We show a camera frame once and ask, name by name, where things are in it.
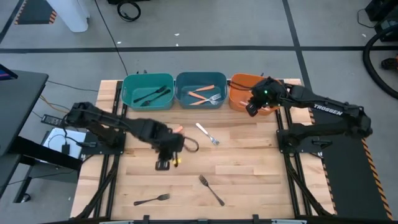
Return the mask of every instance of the black utensil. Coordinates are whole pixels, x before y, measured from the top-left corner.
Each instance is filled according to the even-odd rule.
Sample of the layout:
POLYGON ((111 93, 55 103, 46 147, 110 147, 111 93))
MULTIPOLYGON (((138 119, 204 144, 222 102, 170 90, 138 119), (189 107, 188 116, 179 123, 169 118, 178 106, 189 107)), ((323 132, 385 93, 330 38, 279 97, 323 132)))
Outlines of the black utensil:
POLYGON ((158 196, 157 198, 134 202, 134 206, 140 205, 142 203, 150 202, 150 201, 153 201, 153 200, 167 200, 169 198, 170 198, 170 194, 163 194, 163 195, 158 196))
POLYGON ((166 95, 166 94, 168 94, 170 92, 171 92, 171 90, 166 90, 162 94, 160 94, 159 96, 156 96, 155 98, 153 98, 151 100, 147 100, 147 101, 143 102, 141 104, 141 106, 149 106, 152 101, 154 101, 154 100, 158 99, 159 97, 164 96, 164 95, 166 95))
POLYGON ((140 100, 142 100, 142 99, 144 99, 144 98, 147 98, 148 96, 151 96, 152 94, 155 94, 155 93, 162 93, 165 89, 166 89, 166 85, 160 87, 158 90, 156 90, 156 91, 153 92, 153 93, 149 93, 149 94, 146 95, 146 96, 143 96, 143 97, 140 97, 140 98, 135 99, 135 100, 133 101, 133 103, 137 103, 138 101, 140 101, 140 100))
POLYGON ((221 206, 224 206, 225 203, 224 203, 224 202, 222 201, 222 199, 219 198, 219 197, 217 196, 217 194, 214 193, 214 191, 210 188, 209 183, 207 182, 207 180, 205 179, 205 177, 202 176, 202 175, 200 175, 200 176, 199 176, 199 180, 200 180, 200 182, 201 182, 204 186, 208 187, 208 188, 211 190, 211 193, 213 193, 213 195, 217 198, 217 201, 220 203, 220 205, 221 205, 221 206))

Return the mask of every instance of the orange bin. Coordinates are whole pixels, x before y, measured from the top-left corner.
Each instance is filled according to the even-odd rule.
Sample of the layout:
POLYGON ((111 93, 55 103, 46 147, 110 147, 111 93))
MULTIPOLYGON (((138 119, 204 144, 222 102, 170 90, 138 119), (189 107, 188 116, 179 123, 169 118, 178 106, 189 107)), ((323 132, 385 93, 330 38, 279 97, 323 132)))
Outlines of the orange bin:
MULTIPOLYGON (((236 88, 238 89, 244 89, 244 88, 238 85, 234 85, 233 83, 238 83, 242 86, 252 87, 263 79, 264 77, 260 77, 258 75, 250 75, 243 73, 237 73, 233 75, 231 79, 231 84, 229 86, 229 107, 233 110, 246 112, 245 108, 246 106, 244 106, 241 102, 247 103, 250 97, 253 96, 250 90, 237 90, 236 88)), ((278 107, 267 108, 266 110, 262 109, 259 110, 258 114, 269 115, 277 109, 278 107)))

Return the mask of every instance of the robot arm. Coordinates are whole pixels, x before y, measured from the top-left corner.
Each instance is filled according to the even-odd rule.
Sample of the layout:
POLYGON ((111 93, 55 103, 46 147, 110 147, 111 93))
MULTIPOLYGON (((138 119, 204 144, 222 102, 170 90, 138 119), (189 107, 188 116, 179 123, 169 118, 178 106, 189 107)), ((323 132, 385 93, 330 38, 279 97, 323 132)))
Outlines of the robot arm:
POLYGON ((169 170, 169 160, 182 151, 185 140, 182 134, 173 133, 171 128, 159 121, 122 118, 88 102, 75 103, 64 119, 68 126, 88 129, 110 148, 119 144, 118 131, 115 129, 130 132, 140 141, 149 143, 159 153, 155 167, 157 170, 169 170))
POLYGON ((252 87, 252 94, 253 97, 246 106, 250 116, 255 116, 262 106, 294 106, 322 110, 343 118, 340 122, 331 124, 292 124, 283 133, 284 142, 290 147, 297 147, 301 140, 309 136, 344 133, 353 138, 366 138, 372 134, 371 120, 366 116, 363 107, 318 96, 304 86, 283 84, 268 77, 252 87))

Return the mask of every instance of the gray floor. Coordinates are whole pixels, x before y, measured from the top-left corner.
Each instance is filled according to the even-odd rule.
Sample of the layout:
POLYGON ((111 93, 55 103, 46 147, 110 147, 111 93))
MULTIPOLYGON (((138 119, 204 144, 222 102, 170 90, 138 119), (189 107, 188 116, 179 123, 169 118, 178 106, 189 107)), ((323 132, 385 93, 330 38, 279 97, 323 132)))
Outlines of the gray floor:
MULTIPOLYGON (((212 45, 293 46, 284 6, 280 0, 152 0, 139 2, 142 17, 127 23, 116 7, 98 0, 101 12, 118 47, 173 47, 212 45)), ((58 17, 52 25, 12 25, 0 49, 48 49, 112 47, 113 43, 93 1, 84 0, 91 14, 89 29, 71 33, 58 17)), ((369 0, 289 0, 302 46, 362 46, 375 32, 356 23, 356 11, 369 0)), ((16 0, 0 2, 0 30, 16 0)), ((373 52, 375 65, 396 52, 373 52)), ((244 72, 264 72, 277 78, 301 78, 294 51, 201 51, 122 52, 129 73, 146 69, 173 76, 186 71, 219 71, 227 77, 244 72)), ((314 92, 363 105, 372 118, 374 134, 368 139, 377 170, 395 219, 398 219, 398 144, 392 124, 398 122, 398 101, 382 92, 366 73, 361 52, 304 52, 314 92)), ((123 79, 124 69, 116 53, 0 54, 0 63, 18 70, 44 72, 50 80, 81 88, 98 89, 100 80, 123 79)), ((380 71, 381 77, 398 90, 397 74, 380 71)), ((43 95, 51 102, 71 106, 76 101, 95 102, 96 94, 48 83, 43 95)), ((61 116, 39 101, 38 114, 61 116)), ((21 135, 40 142, 49 126, 29 116, 21 135)), ((24 177, 19 167, 13 180, 24 177)), ((28 192, 34 199, 12 204, 18 184, 7 188, 0 200, 2 223, 40 223, 65 220, 70 214, 76 184, 34 180, 28 192)))

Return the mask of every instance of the wooden table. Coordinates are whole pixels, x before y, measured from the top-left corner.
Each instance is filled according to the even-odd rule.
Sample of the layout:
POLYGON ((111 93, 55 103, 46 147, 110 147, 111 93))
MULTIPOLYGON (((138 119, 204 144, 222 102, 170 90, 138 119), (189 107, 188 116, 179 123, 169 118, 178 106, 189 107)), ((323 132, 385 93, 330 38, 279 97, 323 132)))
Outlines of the wooden table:
MULTIPOLYGON (((111 112, 116 82, 101 82, 97 107, 111 112)), ((285 82, 300 84, 299 79, 286 79, 285 82)), ((292 108, 291 113, 293 122, 311 124, 307 109, 292 108)), ((260 218, 294 217, 284 159, 275 135, 277 121, 274 113, 252 118, 247 113, 231 110, 226 100, 218 110, 183 110, 175 102, 168 111, 128 110, 127 117, 152 118, 171 128, 182 125, 185 135, 199 142, 200 150, 197 153, 183 151, 178 168, 156 171, 155 152, 148 144, 127 134, 125 153, 119 163, 113 220, 142 220, 144 215, 150 215, 151 220, 251 219, 253 214, 260 218), (220 145, 212 145, 195 127, 196 122, 217 138, 220 145), (224 207, 202 186, 198 180, 200 174, 224 200, 224 207), (136 200, 166 193, 170 193, 169 200, 133 205, 136 200)), ((282 117, 286 128, 284 114, 282 117)), ((321 160, 309 154, 300 157, 308 188, 324 208, 333 213, 321 160)), ((96 192, 102 161, 103 156, 93 156, 81 168, 71 217, 78 215, 96 192)), ((296 189, 303 214, 303 200, 299 188, 296 189)), ((105 192, 102 215, 107 197, 105 192)))

